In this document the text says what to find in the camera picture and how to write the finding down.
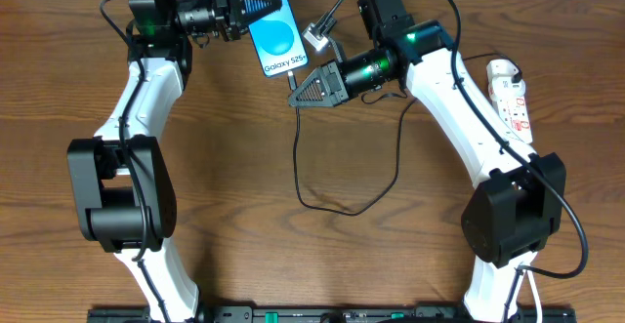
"cable connector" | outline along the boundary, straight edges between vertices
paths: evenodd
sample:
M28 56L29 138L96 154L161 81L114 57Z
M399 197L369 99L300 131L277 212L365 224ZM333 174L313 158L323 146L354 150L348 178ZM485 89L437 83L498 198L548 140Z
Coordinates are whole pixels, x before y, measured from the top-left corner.
M323 15L317 24L311 23L306 30L304 30L302 36L317 52L320 52L328 45L328 34L334 25L336 25L336 20L334 18L327 18L326 15Z
M525 143L532 143L525 102L525 81L515 82L519 70L508 60L494 60L486 68L488 94L504 123Z

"wooden surface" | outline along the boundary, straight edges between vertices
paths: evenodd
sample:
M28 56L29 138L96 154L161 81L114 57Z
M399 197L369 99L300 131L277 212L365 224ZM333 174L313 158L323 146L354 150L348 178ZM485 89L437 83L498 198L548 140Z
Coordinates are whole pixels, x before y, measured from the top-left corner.
M300 27L335 0L291 0ZM100 0L0 0L0 321L84 322L99 305L144 304L128 270L78 230L65 152L89 138L126 83L126 50ZM453 33L444 0L404 0L417 20ZM566 197L591 256L578 278L538 277L544 304L572 304L581 322L625 319L625 0L456 0L464 55L494 48L525 73L535 148L556 151ZM127 4L109 7L125 24ZM368 50L355 7L334 34L350 56ZM471 183L423 106L406 116L396 187L359 218L307 211L295 197L293 109L286 78L264 77L249 37L194 48L193 73L161 148L178 197L176 242L211 303L258 305L458 302L474 257L460 228ZM312 65L297 71L303 80ZM469 64L485 84L486 60ZM395 90L396 84L389 85ZM303 114L306 200L356 209L393 175L405 101L353 101ZM579 259L561 231L537 265ZM532 303L527 285L521 296Z

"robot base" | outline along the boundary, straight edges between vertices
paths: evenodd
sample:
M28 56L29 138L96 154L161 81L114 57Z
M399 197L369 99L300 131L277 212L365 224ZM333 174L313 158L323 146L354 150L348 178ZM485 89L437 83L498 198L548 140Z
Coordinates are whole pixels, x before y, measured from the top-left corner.
M251 308L218 306L198 312L197 323L379 323L396 319L397 323L475 322L457 305L423 304L414 308ZM149 309L92 309L87 323L150 323ZM534 323L536 311L520 308L510 322ZM543 308L544 323L577 323L571 308Z

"wood grain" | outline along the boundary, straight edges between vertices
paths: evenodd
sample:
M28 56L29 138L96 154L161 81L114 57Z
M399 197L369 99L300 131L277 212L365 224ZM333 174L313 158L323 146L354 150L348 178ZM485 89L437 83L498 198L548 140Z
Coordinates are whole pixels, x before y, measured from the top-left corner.
M335 0L290 0L300 26ZM98 305L145 304L127 269L85 241L65 151L112 111L126 51L100 0L0 0L0 321L81 322ZM404 0L417 20L454 31L443 0ZM522 65L534 144L556 151L566 196L589 236L578 278L538 277L545 304L572 304L580 322L625 316L625 0L456 0L461 50L497 49ZM337 13L349 55L370 48L355 8ZM123 1L110 13L130 17ZM194 49L162 150L178 197L176 241L211 303L258 305L457 302L473 255L459 226L472 193L464 166L416 104L406 116L396 187L356 219L306 211L293 189L294 112L284 77L267 79L249 38ZM300 80L312 60L297 71ZM485 83L485 60L469 68ZM305 199L357 208L393 175L404 101L306 111L300 150ZM536 264L578 261L569 220ZM521 302L531 304L523 289Z

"smartphone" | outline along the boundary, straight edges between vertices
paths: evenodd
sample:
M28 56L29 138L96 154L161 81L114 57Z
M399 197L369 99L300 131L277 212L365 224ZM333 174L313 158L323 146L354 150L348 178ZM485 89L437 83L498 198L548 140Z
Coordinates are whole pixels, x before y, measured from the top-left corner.
M309 62L288 0L282 0L279 11L255 21L249 27L266 76L284 73Z

